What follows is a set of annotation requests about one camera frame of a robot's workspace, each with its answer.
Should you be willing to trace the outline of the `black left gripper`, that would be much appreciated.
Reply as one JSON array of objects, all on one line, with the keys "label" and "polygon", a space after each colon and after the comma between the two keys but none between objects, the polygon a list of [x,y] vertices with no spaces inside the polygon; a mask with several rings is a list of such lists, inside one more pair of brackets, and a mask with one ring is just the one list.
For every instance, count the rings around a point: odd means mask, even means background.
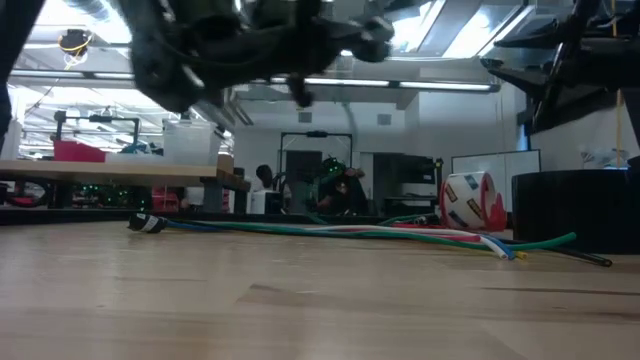
[{"label": "black left gripper", "polygon": [[382,62],[389,56],[395,36],[392,23],[381,16],[348,21],[314,16],[303,30],[301,64],[331,64],[343,51],[365,62]]}]

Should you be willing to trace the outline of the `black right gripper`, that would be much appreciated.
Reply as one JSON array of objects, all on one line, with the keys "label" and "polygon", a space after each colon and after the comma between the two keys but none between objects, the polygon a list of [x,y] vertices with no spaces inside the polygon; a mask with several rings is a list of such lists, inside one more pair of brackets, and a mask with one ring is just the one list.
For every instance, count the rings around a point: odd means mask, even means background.
[{"label": "black right gripper", "polygon": [[[640,88],[640,19],[617,19],[604,27],[605,37],[589,37],[588,26],[571,19],[561,28],[539,28],[508,35],[494,43],[502,48],[553,49],[562,43],[549,75],[549,89],[590,85],[608,90]],[[481,65],[506,82],[542,84],[547,74],[539,66],[517,67],[482,57]]]}]

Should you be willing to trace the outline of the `red white spool with stickers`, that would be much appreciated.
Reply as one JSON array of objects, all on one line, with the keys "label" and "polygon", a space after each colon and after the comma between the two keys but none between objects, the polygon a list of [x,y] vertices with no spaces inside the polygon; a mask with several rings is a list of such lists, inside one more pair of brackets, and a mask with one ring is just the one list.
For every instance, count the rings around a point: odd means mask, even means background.
[{"label": "red white spool with stickers", "polygon": [[439,206],[449,228],[500,232],[507,225],[502,196],[487,172],[450,174],[441,186]]}]

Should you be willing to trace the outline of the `ceiling light bar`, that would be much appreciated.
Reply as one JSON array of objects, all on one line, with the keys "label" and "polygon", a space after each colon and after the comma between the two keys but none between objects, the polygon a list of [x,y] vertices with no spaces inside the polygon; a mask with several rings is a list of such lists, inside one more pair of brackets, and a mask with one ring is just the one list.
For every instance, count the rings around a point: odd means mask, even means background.
[{"label": "ceiling light bar", "polygon": [[[132,81],[134,76],[121,72],[87,72],[87,71],[51,71],[13,69],[11,77],[16,78],[52,78],[52,79],[82,79],[82,80],[114,80]],[[364,80],[364,79],[337,79],[337,78],[306,78],[307,85],[314,86],[342,86],[361,88],[390,88],[390,89],[414,89],[420,91],[454,91],[454,92],[497,92],[497,84],[471,84],[451,82],[420,82],[420,81],[389,81],[389,80]]]}]

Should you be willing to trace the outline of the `black cabinet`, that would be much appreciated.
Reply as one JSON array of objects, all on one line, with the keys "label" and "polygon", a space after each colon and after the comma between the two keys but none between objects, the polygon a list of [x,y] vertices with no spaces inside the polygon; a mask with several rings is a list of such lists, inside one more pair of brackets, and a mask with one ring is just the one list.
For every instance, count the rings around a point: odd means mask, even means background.
[{"label": "black cabinet", "polygon": [[441,158],[382,153],[373,161],[372,199],[380,216],[428,214],[439,203]]}]

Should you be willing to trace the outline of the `person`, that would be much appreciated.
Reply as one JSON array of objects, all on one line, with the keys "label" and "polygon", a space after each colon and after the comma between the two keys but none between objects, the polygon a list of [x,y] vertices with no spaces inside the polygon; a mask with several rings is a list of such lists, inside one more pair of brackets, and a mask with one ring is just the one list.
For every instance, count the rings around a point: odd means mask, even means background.
[{"label": "person", "polygon": [[361,169],[347,167],[337,158],[329,157],[322,162],[319,181],[317,211],[324,215],[367,215],[368,200],[360,179]]},{"label": "person", "polygon": [[267,164],[259,165],[252,180],[248,198],[248,209],[251,214],[285,213],[283,195],[274,189],[273,172]]}]

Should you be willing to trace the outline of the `clear plastic storage box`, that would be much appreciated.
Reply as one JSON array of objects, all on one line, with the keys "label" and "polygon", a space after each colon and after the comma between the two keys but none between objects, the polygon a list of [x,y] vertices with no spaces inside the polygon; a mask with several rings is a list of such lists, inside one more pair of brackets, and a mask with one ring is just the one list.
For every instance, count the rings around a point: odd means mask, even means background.
[{"label": "clear plastic storage box", "polygon": [[222,139],[210,122],[166,122],[163,156],[170,164],[216,166]]}]

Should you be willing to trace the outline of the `red bin on workbench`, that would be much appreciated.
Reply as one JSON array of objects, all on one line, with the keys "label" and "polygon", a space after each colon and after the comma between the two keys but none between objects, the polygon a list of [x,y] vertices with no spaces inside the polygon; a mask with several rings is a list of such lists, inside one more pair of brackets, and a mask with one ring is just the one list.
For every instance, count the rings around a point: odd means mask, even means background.
[{"label": "red bin on workbench", "polygon": [[83,143],[55,140],[53,146],[55,161],[104,163],[106,160],[104,151]]}]

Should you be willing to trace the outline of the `black robot rig frame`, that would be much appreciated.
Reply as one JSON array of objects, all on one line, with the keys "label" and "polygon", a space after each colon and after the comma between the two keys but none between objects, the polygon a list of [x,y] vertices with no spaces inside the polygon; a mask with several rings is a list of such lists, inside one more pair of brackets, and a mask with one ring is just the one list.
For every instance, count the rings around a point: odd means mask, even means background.
[{"label": "black robot rig frame", "polygon": [[133,133],[132,133],[132,138],[133,138],[133,145],[137,145],[139,142],[139,133],[140,133],[140,119],[139,118],[117,118],[117,117],[113,117],[113,116],[105,116],[105,115],[90,115],[90,116],[68,116],[67,112],[64,110],[59,110],[56,111],[54,113],[54,121],[56,122],[56,130],[55,130],[55,134],[54,134],[54,139],[55,140],[61,140],[62,139],[62,128],[63,128],[63,124],[67,121],[67,120],[88,120],[89,122],[92,123],[100,123],[100,124],[106,124],[106,123],[111,123],[113,121],[128,121],[128,122],[132,122],[134,125],[134,129],[133,129]]},{"label": "black robot rig frame", "polygon": [[324,130],[288,131],[280,134],[276,184],[289,185],[291,214],[316,212],[324,196],[321,187],[341,170],[353,165],[353,136]]}]

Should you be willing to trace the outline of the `grey duct tape roll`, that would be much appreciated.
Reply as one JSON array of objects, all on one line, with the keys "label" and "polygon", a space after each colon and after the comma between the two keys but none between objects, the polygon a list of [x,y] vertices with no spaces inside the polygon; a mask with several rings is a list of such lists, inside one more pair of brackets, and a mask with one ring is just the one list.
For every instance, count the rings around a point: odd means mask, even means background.
[{"label": "grey duct tape roll", "polygon": [[564,170],[512,178],[514,235],[527,242],[573,232],[571,249],[640,255],[640,171]]}]

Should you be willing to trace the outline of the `metal wheeled cart frame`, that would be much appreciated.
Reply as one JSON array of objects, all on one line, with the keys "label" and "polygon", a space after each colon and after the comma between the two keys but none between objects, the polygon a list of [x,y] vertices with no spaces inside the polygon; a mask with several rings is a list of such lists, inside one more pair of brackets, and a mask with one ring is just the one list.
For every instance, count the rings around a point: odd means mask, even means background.
[{"label": "metal wheeled cart frame", "polygon": [[250,184],[213,166],[0,160],[0,175],[57,182],[204,188],[204,210],[221,211],[222,189],[246,194]]}]

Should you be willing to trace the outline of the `black table frame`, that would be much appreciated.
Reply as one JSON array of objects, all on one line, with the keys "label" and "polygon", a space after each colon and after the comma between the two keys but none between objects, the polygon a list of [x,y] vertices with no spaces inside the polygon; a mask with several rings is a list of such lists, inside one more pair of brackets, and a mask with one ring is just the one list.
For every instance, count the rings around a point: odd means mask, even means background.
[{"label": "black table frame", "polygon": [[[127,221],[138,210],[131,209],[22,209],[0,208],[0,226],[34,225],[79,222]],[[423,223],[441,225],[434,215],[413,215],[398,218],[376,216],[314,216],[314,215],[271,215],[271,214],[225,214],[206,212],[151,212],[151,215],[179,221],[202,222],[247,222],[276,224],[330,224],[330,225],[380,225],[388,222]]]}]

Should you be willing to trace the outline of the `black overhead rig frame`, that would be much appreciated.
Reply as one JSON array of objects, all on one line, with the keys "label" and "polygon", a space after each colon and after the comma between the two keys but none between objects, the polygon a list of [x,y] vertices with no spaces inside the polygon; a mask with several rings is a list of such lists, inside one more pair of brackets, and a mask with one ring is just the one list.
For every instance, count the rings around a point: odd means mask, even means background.
[{"label": "black overhead rig frame", "polygon": [[7,81],[45,0],[0,0],[0,153],[11,120]]}]

